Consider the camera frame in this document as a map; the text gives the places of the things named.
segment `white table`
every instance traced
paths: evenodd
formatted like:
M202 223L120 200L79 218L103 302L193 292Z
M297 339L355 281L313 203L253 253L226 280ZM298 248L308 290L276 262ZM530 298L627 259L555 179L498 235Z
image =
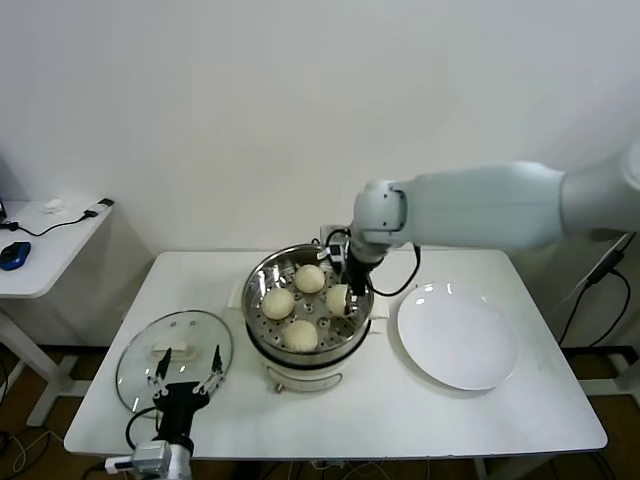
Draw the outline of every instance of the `white table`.
M552 454L605 446L606 434L546 323L510 261L497 251L426 251L416 283L464 281L512 319L519 343L513 375L489 392L457 391L411 363L391 319L378 320L337 388L319 394L276 394L246 334L241 312L227 308L236 282L264 252L165 253L154 263L67 432L74 453L129 452L130 413L118 399L115 371L131 338L168 313L222 314L235 342L227 382L196 414L195 458L437 458ZM391 291L413 268L411 252L395 252L375 272ZM134 442L153 436L153 422L134 425ZM541 457L508 462L491 478L517 478Z
M76 220L92 205L92 202L88 202L68 208L64 214L52 215L43 211L43 202L4 203L7 221L17 221L34 233L57 223ZM0 250L13 242L31 242L31 252L22 267L10 272L0 270L0 298L26 299L46 294L110 212L111 209L107 209L97 217L60 227L42 237L32 237L22 231L0 230ZM47 388L31 412L27 425L42 425L57 397L82 397L86 393L90 382L73 381L69 376L77 357L66 356L57 365L16 326L4 310L0 310L0 341L20 358L7 379L7 389L20 376L25 364L47 381Z

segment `white wall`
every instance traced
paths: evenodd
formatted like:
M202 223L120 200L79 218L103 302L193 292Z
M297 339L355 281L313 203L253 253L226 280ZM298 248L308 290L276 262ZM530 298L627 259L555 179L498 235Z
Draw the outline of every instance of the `white wall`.
M348 221L371 178L595 161L640 131L638 14L632 0L4 0L3 195L119 209L46 302L10 307L43 343L108 343L161 251L308 240ZM571 268L546 277L536 259L553 253L519 264L544 308L601 248L565 251ZM66 327L44 333L39 316Z

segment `white plate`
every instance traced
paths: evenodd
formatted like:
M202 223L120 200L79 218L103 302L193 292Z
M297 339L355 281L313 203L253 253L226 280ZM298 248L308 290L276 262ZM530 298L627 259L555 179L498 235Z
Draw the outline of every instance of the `white plate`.
M489 300L460 283L432 283L407 295L398 331L413 361L436 380L462 390L487 390L511 375L515 336Z

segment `stainless steel steamer basket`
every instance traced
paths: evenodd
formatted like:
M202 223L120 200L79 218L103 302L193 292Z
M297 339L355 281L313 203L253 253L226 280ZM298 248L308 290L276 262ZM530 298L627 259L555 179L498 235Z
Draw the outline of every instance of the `stainless steel steamer basket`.
M366 337L373 294L353 297L353 314L348 318L332 315L325 304L327 289L339 283L328 261L319 261L322 247L316 244L295 245L265 258L249 275L242 292L242 311L249 338L270 360L288 368L315 370L340 362L353 353ZM294 285L296 270L302 265L317 265L325 273L324 288L306 294ZM296 306L285 319L274 321L261 309L262 300L271 288L286 288L294 294ZM284 329L295 320L307 320L318 330L318 347L313 352L294 352L283 344Z

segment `computer mouse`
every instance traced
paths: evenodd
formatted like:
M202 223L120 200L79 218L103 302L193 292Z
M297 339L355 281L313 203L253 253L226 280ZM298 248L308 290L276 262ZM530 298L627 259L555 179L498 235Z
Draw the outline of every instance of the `computer mouse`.
M2 270L15 270L24 265L31 251L31 242L14 242L4 247L0 252L0 268Z

